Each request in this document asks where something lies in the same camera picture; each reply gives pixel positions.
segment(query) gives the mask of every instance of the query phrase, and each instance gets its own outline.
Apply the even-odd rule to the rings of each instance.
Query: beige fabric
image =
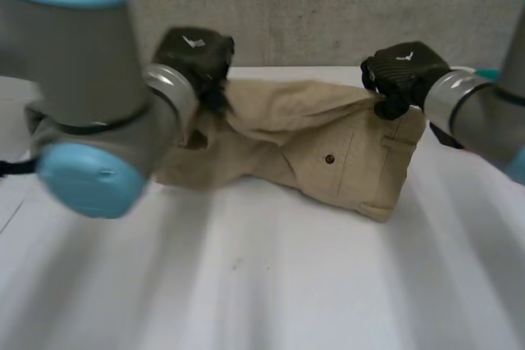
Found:
[[[232,80],[226,96],[231,111],[196,116],[189,144],[163,160],[160,183],[210,190],[255,175],[389,219],[425,128],[421,111],[381,120],[376,94],[315,81]]]

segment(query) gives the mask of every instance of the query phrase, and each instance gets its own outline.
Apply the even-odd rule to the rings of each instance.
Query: silver metal ring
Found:
[[[488,82],[465,70],[454,70],[444,75],[428,92],[424,105],[426,117],[445,133],[452,135],[450,117],[459,101],[477,86]]]

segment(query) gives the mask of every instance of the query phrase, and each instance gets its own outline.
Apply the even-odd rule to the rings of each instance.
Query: white logo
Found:
[[[410,53],[407,57],[397,57],[396,61],[411,61],[413,57],[413,52]]]
[[[206,43],[200,39],[200,40],[197,40],[197,41],[194,41],[194,40],[190,40],[190,39],[187,39],[186,36],[182,36],[182,38],[188,43],[188,45],[192,48],[196,48],[196,47],[204,47],[206,45]]]

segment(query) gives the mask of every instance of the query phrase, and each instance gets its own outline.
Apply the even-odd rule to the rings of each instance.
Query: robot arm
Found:
[[[165,62],[144,75],[128,0],[0,0],[0,29],[0,71],[34,81],[43,97],[53,137],[40,146],[38,176],[92,217],[132,207],[233,55],[216,32],[172,30],[157,51]]]
[[[525,184],[525,12],[499,84],[451,70],[420,42],[377,51],[361,69],[365,88],[384,96],[374,107],[380,118],[421,107],[441,143],[466,148]]]
[[[466,149],[525,184],[525,11],[498,84],[452,71],[432,85],[424,110]]]

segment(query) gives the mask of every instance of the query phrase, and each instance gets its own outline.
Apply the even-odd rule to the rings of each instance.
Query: white surface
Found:
[[[524,189],[429,133],[386,225],[253,179],[110,221],[11,178],[0,208],[2,350],[525,348]]]

